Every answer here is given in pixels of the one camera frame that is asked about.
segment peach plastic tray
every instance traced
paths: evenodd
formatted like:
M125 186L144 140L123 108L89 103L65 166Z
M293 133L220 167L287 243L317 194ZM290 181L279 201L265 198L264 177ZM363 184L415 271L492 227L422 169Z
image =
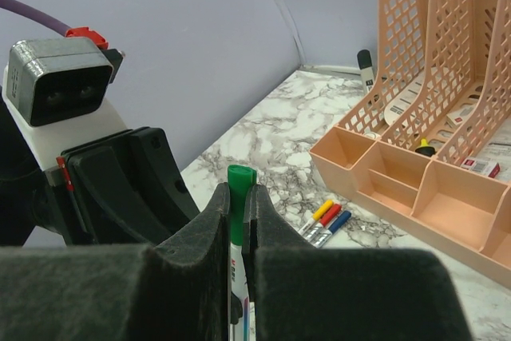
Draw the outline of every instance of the peach plastic tray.
M511 186L459 168L511 112L510 14L511 0L378 0L374 88L311 155L328 188L511 288ZM388 125L385 107L419 74ZM464 105L453 129L446 114ZM423 137L433 157L414 152Z

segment green marker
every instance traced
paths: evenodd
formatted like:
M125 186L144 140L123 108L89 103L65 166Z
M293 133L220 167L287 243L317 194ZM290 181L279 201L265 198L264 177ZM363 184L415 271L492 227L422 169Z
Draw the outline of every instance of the green marker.
M232 336L234 341L248 341L250 339L250 300L241 248L245 201L249 189L257 182L257 172L242 165L229 165L227 181L231 194L231 290L240 299L243 307L243 316L233 326Z

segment black and yellow object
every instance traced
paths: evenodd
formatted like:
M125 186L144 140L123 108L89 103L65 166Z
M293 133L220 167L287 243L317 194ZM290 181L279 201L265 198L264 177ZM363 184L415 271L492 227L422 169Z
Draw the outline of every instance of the black and yellow object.
M428 144L428 140L421 139L421 144L415 149L415 152L424 156L432 157L437 150Z

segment camera lens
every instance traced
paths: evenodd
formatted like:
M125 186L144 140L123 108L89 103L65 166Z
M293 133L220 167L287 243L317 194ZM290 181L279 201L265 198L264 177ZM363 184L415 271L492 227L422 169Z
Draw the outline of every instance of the camera lens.
M88 99L92 97L96 93L96 90L91 87L90 85L87 85L86 87L82 88L80 91L80 98L82 99Z
M62 92L52 92L46 97L46 104L50 107L55 107L62 103L64 94Z

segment white marble surface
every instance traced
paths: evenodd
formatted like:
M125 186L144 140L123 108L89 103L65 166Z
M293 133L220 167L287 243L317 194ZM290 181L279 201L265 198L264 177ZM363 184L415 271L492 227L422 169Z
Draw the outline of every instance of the white marble surface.
M327 190L308 153L362 97L360 81L297 71L191 163L183 177L203 209L229 164L257 169L296 229L326 199L353 213L325 248L426 248L447 266L474 339L511 341L511 291Z

